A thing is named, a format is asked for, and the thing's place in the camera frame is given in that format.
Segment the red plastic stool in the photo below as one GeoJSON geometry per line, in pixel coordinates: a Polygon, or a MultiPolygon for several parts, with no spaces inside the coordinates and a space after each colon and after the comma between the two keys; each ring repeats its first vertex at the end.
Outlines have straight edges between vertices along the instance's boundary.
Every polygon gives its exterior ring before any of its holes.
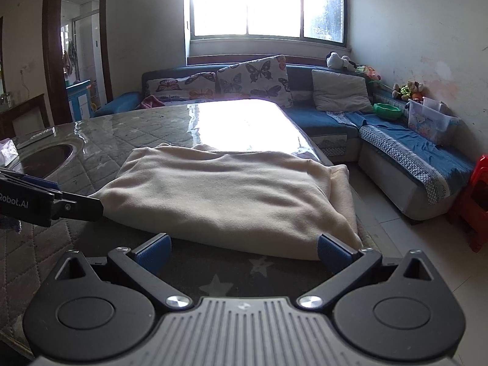
{"type": "Polygon", "coordinates": [[[455,203],[455,217],[474,231],[468,239],[472,251],[479,252],[487,243],[487,155],[482,155],[455,203]]]}

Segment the left butterfly print cushion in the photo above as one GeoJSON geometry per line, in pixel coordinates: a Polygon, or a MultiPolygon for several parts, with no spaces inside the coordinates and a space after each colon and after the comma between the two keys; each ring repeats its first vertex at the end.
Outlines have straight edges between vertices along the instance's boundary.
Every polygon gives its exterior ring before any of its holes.
{"type": "Polygon", "coordinates": [[[146,82],[145,95],[162,102],[210,100],[217,93],[216,74],[200,72],[183,78],[157,78],[146,82]]]}

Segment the butterfly print cushion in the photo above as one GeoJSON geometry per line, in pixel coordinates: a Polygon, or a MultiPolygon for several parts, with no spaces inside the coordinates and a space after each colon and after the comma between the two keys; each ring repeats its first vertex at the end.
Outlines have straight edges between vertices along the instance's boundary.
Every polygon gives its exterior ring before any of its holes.
{"type": "Polygon", "coordinates": [[[283,55],[228,65],[217,71],[225,98],[257,98],[292,107],[286,59],[283,55]]]}
{"type": "Polygon", "coordinates": [[[145,95],[162,102],[210,100],[217,93],[216,74],[200,72],[183,78],[157,78],[146,82],[145,95]]]}

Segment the dark wooden door frame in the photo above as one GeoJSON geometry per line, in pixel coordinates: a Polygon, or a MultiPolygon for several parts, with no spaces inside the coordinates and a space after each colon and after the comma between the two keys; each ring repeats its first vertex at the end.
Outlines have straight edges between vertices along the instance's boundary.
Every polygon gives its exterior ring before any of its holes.
{"type": "MultiPolygon", "coordinates": [[[[59,35],[61,0],[42,0],[42,48],[45,83],[53,123],[62,125],[72,121],[64,80],[61,78],[62,47],[59,35]]],[[[107,0],[100,0],[100,42],[102,72],[108,101],[113,101],[113,87],[108,59],[107,0]]]]}

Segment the clear plastic storage box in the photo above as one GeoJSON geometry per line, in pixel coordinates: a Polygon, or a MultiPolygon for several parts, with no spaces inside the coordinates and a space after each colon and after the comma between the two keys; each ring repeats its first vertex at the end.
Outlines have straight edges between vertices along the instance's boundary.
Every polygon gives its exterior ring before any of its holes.
{"type": "Polygon", "coordinates": [[[450,145],[457,125],[458,118],[414,100],[409,101],[409,129],[435,145],[450,145]]]}

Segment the light blue cabinet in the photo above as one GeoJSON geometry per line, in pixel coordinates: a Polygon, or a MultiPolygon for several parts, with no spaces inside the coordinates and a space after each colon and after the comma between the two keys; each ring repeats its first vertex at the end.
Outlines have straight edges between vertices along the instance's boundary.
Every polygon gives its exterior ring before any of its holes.
{"type": "Polygon", "coordinates": [[[91,81],[89,79],[66,88],[73,121],[82,121],[93,117],[90,88],[91,81]]]}

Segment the right butterfly print cushion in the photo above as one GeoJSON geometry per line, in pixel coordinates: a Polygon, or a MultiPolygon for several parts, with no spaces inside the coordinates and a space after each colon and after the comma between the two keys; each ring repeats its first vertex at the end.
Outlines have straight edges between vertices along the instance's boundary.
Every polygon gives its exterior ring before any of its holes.
{"type": "Polygon", "coordinates": [[[283,55],[228,65],[217,71],[225,98],[257,98],[292,107],[286,59],[283,55]]]}

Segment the green plastic bowl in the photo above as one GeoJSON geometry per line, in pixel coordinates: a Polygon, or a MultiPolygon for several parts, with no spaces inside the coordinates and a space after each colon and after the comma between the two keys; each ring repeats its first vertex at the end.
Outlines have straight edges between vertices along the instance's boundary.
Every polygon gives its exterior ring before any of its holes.
{"type": "Polygon", "coordinates": [[[373,111],[378,117],[387,121],[396,121],[403,116],[403,111],[399,107],[387,103],[375,103],[373,111]]]}

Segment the cream beige garment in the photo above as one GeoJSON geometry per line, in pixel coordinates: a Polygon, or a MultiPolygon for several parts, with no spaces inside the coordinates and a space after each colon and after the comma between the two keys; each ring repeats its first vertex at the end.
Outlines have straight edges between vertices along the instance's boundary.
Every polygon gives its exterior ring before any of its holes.
{"type": "Polygon", "coordinates": [[[295,260],[316,260],[323,234],[361,247],[347,167],[279,151],[138,148],[95,197],[123,226],[207,246],[295,260]]]}

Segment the grey plain cushion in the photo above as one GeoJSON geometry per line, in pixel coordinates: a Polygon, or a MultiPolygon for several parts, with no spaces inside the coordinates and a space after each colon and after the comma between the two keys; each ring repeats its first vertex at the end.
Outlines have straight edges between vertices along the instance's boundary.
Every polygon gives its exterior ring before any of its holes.
{"type": "Polygon", "coordinates": [[[312,70],[313,99],[317,110],[328,113],[371,113],[373,105],[360,76],[312,70]]]}

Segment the small plush toys pile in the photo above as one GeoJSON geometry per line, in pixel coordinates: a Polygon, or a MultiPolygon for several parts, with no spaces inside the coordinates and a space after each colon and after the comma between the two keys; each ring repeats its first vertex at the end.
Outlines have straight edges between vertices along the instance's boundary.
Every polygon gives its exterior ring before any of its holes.
{"type": "Polygon", "coordinates": [[[423,101],[424,84],[417,81],[408,81],[404,85],[394,84],[392,89],[392,98],[407,102],[414,100],[415,102],[423,101]]]}

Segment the window with metal frame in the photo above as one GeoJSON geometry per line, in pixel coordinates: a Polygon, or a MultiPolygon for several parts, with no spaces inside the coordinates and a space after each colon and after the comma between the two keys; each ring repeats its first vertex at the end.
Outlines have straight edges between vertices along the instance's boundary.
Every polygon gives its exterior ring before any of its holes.
{"type": "Polygon", "coordinates": [[[346,0],[189,0],[196,39],[278,37],[345,44],[346,0]]]}

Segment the grey remote control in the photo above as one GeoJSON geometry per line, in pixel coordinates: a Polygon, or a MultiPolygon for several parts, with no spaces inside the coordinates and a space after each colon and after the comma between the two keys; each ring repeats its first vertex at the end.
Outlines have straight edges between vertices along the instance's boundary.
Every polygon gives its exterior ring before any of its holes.
{"type": "Polygon", "coordinates": [[[46,128],[35,135],[32,135],[29,139],[16,144],[17,149],[24,149],[29,145],[33,145],[38,141],[43,141],[46,138],[54,136],[56,134],[56,129],[54,127],[46,128]]]}

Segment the black round induction cooktop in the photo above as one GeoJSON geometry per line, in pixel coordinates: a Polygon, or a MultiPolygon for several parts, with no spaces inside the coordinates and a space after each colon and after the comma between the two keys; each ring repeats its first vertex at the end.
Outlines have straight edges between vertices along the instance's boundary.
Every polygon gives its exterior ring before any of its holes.
{"type": "Polygon", "coordinates": [[[73,151],[72,145],[51,145],[21,157],[13,166],[13,170],[37,178],[46,178],[59,169],[71,157],[73,151]]]}

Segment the magenta cloth on sofa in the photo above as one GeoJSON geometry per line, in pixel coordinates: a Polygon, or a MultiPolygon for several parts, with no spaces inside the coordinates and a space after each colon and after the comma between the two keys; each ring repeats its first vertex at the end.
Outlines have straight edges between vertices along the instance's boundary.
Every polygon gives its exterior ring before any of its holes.
{"type": "Polygon", "coordinates": [[[138,105],[138,109],[151,109],[156,107],[165,107],[165,103],[154,95],[144,98],[138,105]]]}

